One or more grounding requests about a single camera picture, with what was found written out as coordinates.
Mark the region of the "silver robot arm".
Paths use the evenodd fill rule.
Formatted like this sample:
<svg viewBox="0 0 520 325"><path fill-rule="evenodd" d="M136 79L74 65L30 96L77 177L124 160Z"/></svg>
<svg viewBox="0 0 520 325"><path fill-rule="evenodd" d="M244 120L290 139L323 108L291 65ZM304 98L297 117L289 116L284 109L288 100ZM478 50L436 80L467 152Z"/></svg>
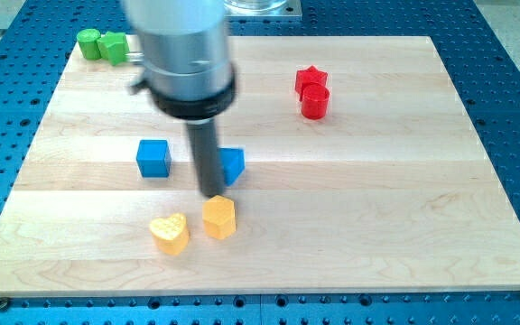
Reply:
<svg viewBox="0 0 520 325"><path fill-rule="evenodd" d="M219 0L124 0L123 10L141 47L144 71L135 94L150 91L165 114L205 120L236 96L226 10Z"/></svg>

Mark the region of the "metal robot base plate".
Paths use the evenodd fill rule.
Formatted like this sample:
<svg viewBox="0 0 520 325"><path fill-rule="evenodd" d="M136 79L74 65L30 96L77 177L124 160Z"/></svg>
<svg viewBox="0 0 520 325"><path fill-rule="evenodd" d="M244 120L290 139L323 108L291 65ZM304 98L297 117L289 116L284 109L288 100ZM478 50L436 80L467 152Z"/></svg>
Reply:
<svg viewBox="0 0 520 325"><path fill-rule="evenodd" d="M224 0L231 21L300 21L301 0Z"/></svg>

